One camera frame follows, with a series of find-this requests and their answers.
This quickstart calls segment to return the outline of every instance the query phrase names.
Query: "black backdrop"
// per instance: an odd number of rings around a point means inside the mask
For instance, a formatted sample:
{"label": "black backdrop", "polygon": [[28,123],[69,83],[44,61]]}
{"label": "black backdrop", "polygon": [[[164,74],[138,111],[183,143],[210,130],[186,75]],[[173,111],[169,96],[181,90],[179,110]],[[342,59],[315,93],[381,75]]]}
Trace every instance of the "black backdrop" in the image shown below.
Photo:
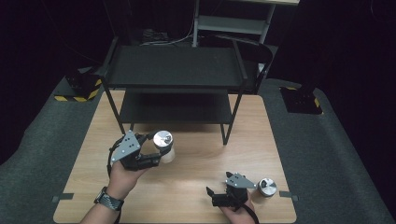
{"label": "black backdrop", "polygon": [[99,64],[111,38],[102,1],[0,1],[0,164],[62,77]]}
{"label": "black backdrop", "polygon": [[396,217],[396,1],[301,0],[268,77],[326,93]]}

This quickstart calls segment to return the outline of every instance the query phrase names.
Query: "dark background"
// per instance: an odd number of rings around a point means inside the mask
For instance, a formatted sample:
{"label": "dark background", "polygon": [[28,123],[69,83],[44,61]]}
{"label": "dark background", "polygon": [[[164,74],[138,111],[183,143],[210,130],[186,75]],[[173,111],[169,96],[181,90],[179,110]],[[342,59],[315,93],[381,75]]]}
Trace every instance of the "dark background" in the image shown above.
{"label": "dark background", "polygon": [[[0,163],[18,149],[24,130],[64,75],[100,64],[113,30],[130,42],[149,27],[171,37],[190,28],[191,1],[131,1],[131,10],[126,2],[108,3],[113,27],[102,1],[0,2]],[[217,3],[202,1],[202,12],[259,19],[267,10],[233,2],[216,8]],[[277,7],[265,43],[279,46],[268,77],[326,93],[396,217],[396,1],[301,0],[297,10]],[[314,64],[325,69],[313,69]]]}

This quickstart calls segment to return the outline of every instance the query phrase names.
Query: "black metal shelf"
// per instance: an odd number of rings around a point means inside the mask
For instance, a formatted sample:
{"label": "black metal shelf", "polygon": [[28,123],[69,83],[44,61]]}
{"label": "black metal shelf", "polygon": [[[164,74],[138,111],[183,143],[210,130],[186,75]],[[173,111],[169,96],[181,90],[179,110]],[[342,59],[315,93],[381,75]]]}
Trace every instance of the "black metal shelf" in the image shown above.
{"label": "black metal shelf", "polygon": [[[97,73],[122,133],[122,123],[213,123],[224,145],[248,80],[235,41],[233,49],[137,47],[118,46],[115,37]],[[109,88],[126,89],[120,113]]]}
{"label": "black metal shelf", "polygon": [[225,90],[128,89],[120,110],[122,123],[229,124],[231,119]]}

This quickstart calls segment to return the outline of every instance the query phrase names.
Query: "human arm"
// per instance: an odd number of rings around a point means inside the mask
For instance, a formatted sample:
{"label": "human arm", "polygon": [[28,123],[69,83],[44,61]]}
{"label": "human arm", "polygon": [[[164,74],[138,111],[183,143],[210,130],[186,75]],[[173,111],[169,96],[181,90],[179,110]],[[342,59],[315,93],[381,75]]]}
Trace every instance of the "human arm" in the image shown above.
{"label": "human arm", "polygon": [[[120,161],[114,162],[111,168],[110,181],[106,193],[115,199],[124,200],[129,192],[134,188],[138,178],[147,171],[128,171],[125,170]],[[81,224],[111,224],[119,216],[120,211],[115,211],[97,203],[81,220]]]}
{"label": "human arm", "polygon": [[[254,206],[251,202],[251,196],[249,192],[247,192],[247,201],[245,202],[245,206],[254,212]],[[231,221],[232,224],[255,224],[253,217],[243,207],[236,211],[234,211],[234,208],[232,207],[219,207],[219,209]]]}

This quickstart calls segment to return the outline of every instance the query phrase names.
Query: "wristwatch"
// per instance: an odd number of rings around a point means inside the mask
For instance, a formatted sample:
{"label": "wristwatch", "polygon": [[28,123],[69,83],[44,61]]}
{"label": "wristwatch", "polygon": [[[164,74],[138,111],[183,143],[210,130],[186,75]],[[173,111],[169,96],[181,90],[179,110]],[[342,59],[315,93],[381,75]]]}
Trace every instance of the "wristwatch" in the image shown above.
{"label": "wristwatch", "polygon": [[106,194],[107,187],[103,187],[99,192],[98,196],[96,196],[94,203],[101,203],[102,205],[108,207],[109,209],[120,211],[123,205],[123,200],[118,200],[110,197]]}

